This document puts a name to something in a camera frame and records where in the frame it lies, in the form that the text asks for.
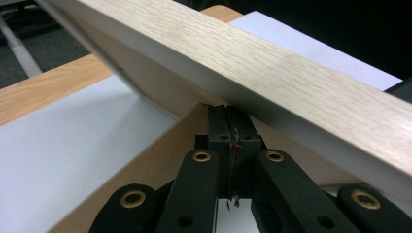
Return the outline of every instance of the wood grain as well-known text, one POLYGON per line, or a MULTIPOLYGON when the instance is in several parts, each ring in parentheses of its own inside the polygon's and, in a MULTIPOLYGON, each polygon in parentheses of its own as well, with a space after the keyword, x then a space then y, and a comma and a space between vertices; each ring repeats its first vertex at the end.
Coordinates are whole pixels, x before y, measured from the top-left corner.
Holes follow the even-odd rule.
POLYGON ((94 55, 88 55, 0 89, 0 125, 41 109, 112 74, 94 55))
POLYGON ((242 14, 222 5, 210 7, 203 10, 202 13, 222 22, 230 22, 242 16, 242 14))
POLYGON ((173 1, 43 2, 177 116, 199 101, 227 101, 412 202, 410 104, 173 1))

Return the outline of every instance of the gray carpet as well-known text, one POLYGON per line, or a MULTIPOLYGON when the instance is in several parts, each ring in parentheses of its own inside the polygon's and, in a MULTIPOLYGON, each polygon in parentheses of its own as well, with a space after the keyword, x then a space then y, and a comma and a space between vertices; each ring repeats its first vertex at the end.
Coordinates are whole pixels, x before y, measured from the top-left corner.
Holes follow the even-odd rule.
MULTIPOLYGON (((81 58, 89 52, 64 29, 21 39, 44 72, 81 58)), ((0 46, 0 88, 27 79, 6 43, 0 46)))

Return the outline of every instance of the wooden table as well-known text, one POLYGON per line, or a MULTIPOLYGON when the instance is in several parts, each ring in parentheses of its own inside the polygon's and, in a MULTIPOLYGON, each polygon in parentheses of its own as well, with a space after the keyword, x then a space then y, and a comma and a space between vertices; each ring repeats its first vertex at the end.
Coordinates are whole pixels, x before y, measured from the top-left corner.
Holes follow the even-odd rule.
MULTIPOLYGON (((225 6, 214 6, 202 12, 224 22, 242 16, 225 6)), ((41 109, 112 74, 105 64, 90 54, 0 89, 0 125, 41 109)))

